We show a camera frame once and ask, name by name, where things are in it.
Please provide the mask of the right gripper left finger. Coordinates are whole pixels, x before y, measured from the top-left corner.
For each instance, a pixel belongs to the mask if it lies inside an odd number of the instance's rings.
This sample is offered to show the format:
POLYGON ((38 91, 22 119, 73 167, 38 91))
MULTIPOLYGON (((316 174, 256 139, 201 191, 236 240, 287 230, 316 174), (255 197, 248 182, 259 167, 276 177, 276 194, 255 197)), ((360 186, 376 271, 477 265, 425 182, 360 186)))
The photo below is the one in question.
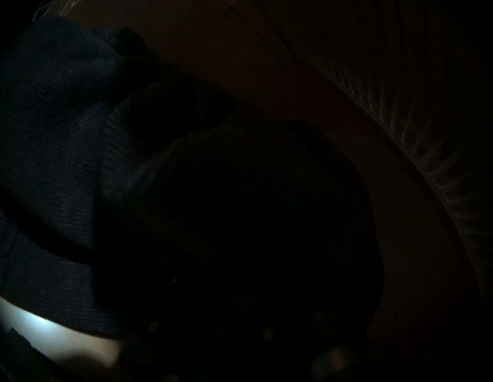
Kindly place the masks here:
POLYGON ((126 363, 247 360, 244 277, 145 276, 129 295, 126 363))

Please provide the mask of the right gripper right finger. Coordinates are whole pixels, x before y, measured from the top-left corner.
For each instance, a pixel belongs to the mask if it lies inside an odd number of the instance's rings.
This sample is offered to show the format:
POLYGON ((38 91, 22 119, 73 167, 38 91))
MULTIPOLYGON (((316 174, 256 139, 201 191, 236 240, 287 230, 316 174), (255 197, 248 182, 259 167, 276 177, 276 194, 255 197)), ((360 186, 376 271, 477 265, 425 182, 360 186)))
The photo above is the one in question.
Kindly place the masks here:
POLYGON ((350 283, 245 283, 243 371, 336 371, 367 329, 367 287, 350 283))

